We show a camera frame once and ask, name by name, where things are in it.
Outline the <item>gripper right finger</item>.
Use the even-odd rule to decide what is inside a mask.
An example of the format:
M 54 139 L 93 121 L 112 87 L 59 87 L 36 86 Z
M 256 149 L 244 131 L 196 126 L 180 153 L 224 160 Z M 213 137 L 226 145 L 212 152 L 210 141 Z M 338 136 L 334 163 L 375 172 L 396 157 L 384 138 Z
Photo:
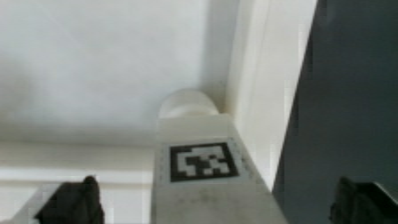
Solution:
M 331 224 L 398 224 L 398 186 L 340 178 Z

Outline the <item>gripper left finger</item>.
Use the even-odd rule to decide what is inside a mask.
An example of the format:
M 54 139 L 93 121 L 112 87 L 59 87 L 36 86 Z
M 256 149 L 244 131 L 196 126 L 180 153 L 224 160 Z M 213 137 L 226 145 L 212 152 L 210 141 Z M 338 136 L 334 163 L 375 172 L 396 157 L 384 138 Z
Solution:
M 36 214 L 39 224 L 105 224 L 100 185 L 87 176 L 82 182 L 64 182 Z

